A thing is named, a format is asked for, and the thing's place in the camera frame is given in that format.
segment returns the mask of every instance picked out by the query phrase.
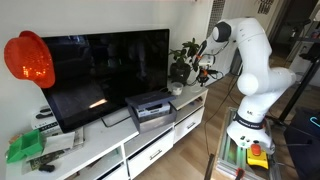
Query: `wooden floor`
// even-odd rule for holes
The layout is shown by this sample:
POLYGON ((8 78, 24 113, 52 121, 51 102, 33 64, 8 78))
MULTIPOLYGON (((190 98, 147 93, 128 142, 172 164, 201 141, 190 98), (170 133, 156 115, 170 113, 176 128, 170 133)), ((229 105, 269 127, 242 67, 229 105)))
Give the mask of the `wooden floor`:
MULTIPOLYGON (((271 66, 289 66, 285 60, 278 57, 272 57, 270 62, 272 62, 271 66)), ((228 89, 232 87, 236 79, 237 77, 228 74, 220 81, 217 81, 207 87, 209 88, 209 92, 207 95, 205 104, 206 109, 202 123, 177 142, 169 152, 142 172, 136 178, 137 180, 197 180, 204 178, 209 159, 208 152, 215 154, 217 150, 221 132, 220 128, 226 108, 238 107, 238 104, 243 98, 243 95, 238 91, 235 85, 231 90, 230 95, 223 102, 228 93, 228 89)), ((270 108, 270 116, 279 117, 296 87, 297 85, 294 85, 289 88, 270 108)), ((318 102, 320 102, 320 88, 308 87, 295 106, 320 108, 318 102)), ((294 108, 287 119, 290 120, 293 115, 294 108)), ((285 144, 285 140, 282 135, 284 129, 281 127, 274 127, 272 131, 275 143, 285 144)), ((291 157, 285 146, 276 147, 276 156, 279 163, 293 166, 291 157)), ((281 166, 281 173, 283 180, 298 179, 295 170, 288 166, 281 166)))

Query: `tv stand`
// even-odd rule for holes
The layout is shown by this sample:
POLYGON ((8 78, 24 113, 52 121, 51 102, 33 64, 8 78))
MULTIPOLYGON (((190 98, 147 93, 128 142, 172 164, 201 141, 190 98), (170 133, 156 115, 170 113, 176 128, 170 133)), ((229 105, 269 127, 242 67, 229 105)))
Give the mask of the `tv stand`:
POLYGON ((196 93, 184 87, 171 102, 176 121, 142 134, 131 118, 109 128, 96 121, 84 127, 83 148, 49 163, 56 167, 52 173, 23 174, 20 161, 7 165, 6 179, 134 179, 201 123, 207 92, 205 87, 196 93))

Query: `cabinet drawer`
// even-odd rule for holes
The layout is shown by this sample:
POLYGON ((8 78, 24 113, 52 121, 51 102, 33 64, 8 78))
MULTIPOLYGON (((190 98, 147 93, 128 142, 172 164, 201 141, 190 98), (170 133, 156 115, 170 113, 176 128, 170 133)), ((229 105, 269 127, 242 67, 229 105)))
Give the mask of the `cabinet drawer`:
POLYGON ((154 161, 159 159, 164 153, 171 149, 173 146, 173 137, 174 131, 171 130, 148 148, 144 149, 138 155, 130 159, 128 161, 128 166, 131 179, 135 178, 149 165, 151 165, 154 161))
POLYGON ((127 168, 124 165, 121 165, 119 168, 117 168, 116 170, 114 170, 111 174, 109 174, 108 176, 101 178, 103 180, 128 180, 128 172, 127 172, 127 168))
POLYGON ((200 124, 203 111, 204 107, 200 108, 195 113, 193 113, 185 120, 183 120, 181 123, 175 126, 174 143, 179 141, 183 136, 185 136, 188 132, 190 132, 193 128, 200 124))

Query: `white wall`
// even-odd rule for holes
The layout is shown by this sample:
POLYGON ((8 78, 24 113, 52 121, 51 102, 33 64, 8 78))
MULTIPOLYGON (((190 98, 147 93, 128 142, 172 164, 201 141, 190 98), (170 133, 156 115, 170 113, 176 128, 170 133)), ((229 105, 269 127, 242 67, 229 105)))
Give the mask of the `white wall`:
MULTIPOLYGON (((255 17, 261 24, 261 26, 266 31, 267 36, 271 31, 271 27, 274 23, 274 18, 278 12, 276 12, 276 7, 279 5, 280 0, 275 0, 271 6, 269 13, 258 14, 258 9, 260 6, 260 1, 258 0, 226 0, 224 10, 222 13, 222 19, 232 19, 239 17, 255 17)), ((230 65, 236 50, 236 46, 233 42, 230 42, 227 48, 225 48, 219 55, 217 55, 216 63, 211 69, 222 71, 227 74, 230 71, 230 65)))
POLYGON ((205 39, 211 7, 212 0, 1 0, 0 179, 5 179, 4 153, 9 138, 31 130, 30 120, 47 104, 34 83, 17 80, 8 71, 3 49, 9 39, 23 30, 55 36, 169 28, 170 48, 177 49, 192 37, 205 39))

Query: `drawer handle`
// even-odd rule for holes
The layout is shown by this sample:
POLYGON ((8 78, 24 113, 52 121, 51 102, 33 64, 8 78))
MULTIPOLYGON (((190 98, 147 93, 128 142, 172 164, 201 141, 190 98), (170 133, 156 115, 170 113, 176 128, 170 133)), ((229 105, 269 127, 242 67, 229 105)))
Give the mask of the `drawer handle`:
POLYGON ((155 158, 156 156, 158 156, 161 152, 162 152, 162 150, 159 149, 154 155, 150 156, 150 160, 152 160, 153 158, 155 158))
POLYGON ((194 126, 196 123, 192 122, 189 126, 187 126, 188 129, 190 129, 192 126, 194 126))

